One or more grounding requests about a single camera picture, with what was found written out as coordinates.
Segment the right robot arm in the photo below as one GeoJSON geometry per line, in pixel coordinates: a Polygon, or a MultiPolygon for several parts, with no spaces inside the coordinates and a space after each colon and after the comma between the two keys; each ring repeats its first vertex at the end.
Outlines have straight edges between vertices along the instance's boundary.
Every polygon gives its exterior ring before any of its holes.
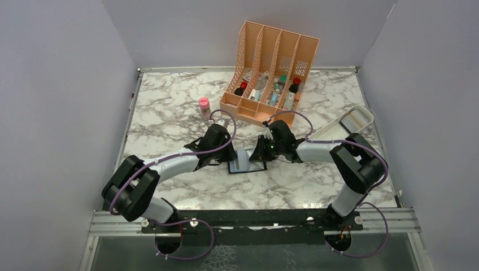
{"type": "Polygon", "coordinates": [[[345,139],[313,141],[296,138],[286,122],[277,120],[260,135],[250,162],[267,162],[283,156],[292,163],[326,162],[336,165],[345,184],[328,205],[325,224],[334,230],[345,226],[351,214],[376,184],[385,180],[388,166],[384,158],[359,133],[345,139]]]}

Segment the black leather card holder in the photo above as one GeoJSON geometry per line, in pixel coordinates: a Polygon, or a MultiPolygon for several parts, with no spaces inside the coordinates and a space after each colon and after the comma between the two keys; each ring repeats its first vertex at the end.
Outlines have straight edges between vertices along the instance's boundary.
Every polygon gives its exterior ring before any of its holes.
{"type": "Polygon", "coordinates": [[[237,158],[228,163],[229,174],[243,174],[250,172],[260,172],[267,170],[266,162],[250,162],[249,158],[253,154],[254,149],[237,150],[237,158]]]}

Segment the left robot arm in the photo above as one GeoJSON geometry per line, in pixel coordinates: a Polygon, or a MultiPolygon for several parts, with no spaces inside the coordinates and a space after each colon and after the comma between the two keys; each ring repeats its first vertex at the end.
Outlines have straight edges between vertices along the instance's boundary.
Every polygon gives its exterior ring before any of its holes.
{"type": "Polygon", "coordinates": [[[140,217],[156,222],[169,232],[177,226],[177,209],[163,198],[155,198],[158,184],[183,173],[195,172],[212,161],[224,163],[236,158],[227,129],[212,124],[203,137],[171,155],[145,162],[135,155],[127,157],[113,173],[101,192],[116,215],[131,222],[140,217]]]}

